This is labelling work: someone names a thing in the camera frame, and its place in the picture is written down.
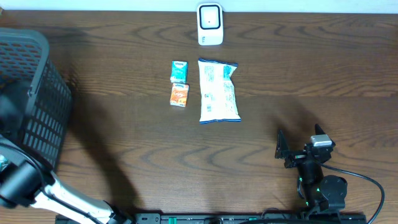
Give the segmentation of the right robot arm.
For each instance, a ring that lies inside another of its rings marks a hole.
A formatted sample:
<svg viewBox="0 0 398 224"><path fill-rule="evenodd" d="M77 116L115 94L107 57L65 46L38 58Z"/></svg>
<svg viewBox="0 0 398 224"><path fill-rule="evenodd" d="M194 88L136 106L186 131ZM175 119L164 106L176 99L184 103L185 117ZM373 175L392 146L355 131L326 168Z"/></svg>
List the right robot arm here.
<svg viewBox="0 0 398 224"><path fill-rule="evenodd" d="M277 133L275 158L284 160L286 169L298 170L298 191L315 212L338 212L345 208L347 181L335 175L324 175L322 165L331 159L335 142L315 125L315 135L310 137L301 151L293 151L282 130Z"/></svg>

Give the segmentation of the teal tissue pack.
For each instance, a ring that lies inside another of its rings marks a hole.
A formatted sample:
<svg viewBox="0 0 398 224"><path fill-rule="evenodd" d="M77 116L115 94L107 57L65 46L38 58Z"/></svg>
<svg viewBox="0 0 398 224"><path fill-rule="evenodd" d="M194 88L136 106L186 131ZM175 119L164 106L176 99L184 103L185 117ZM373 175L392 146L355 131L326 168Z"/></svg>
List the teal tissue pack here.
<svg viewBox="0 0 398 224"><path fill-rule="evenodd" d="M172 71L170 74L171 83L186 83L187 81L188 62L173 61Z"/></svg>

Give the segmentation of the cream snack bag blue trim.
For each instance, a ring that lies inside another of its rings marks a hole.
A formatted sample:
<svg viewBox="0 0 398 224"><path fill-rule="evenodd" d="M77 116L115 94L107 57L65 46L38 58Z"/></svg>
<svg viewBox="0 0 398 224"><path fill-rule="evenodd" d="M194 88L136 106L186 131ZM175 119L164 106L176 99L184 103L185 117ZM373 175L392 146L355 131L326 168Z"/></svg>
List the cream snack bag blue trim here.
<svg viewBox="0 0 398 224"><path fill-rule="evenodd" d="M231 80L238 64L200 58L198 68L201 93L200 123L240 122L234 84Z"/></svg>

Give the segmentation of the orange white tissue pack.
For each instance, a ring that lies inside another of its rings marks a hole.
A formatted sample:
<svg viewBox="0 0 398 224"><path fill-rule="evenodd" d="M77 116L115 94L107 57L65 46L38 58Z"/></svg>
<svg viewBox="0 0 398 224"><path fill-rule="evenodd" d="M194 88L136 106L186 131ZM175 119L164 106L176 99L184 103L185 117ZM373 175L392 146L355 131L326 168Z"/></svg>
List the orange white tissue pack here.
<svg viewBox="0 0 398 224"><path fill-rule="evenodd" d="M186 107L189 88L188 84L174 83L170 95L170 105Z"/></svg>

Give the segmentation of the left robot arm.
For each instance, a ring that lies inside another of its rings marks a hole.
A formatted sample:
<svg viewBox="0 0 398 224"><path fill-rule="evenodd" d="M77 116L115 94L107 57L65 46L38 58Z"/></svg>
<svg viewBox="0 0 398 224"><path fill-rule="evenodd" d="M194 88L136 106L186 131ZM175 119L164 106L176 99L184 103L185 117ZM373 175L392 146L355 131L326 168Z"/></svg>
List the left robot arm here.
<svg viewBox="0 0 398 224"><path fill-rule="evenodd" d="M51 210L77 223L134 223L117 207L66 185L40 154L17 145L29 90L27 81L1 90L1 155L11 162L1 177L1 205Z"/></svg>

